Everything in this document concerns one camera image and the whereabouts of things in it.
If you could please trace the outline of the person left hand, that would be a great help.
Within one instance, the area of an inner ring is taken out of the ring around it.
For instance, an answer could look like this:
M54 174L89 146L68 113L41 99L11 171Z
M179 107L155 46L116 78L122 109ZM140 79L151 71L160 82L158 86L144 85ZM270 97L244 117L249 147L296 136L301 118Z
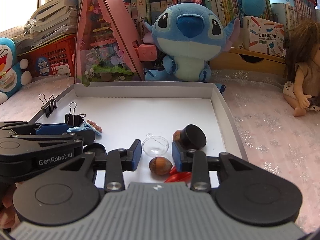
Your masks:
M11 229L13 230L20 224L20 220L16 215L16 211L14 209L12 203L12 197L15 190L21 186L23 183L15 183L11 185L5 192L4 196L1 198L1 204L3 208L1 209L0 220L1 220L1 229Z

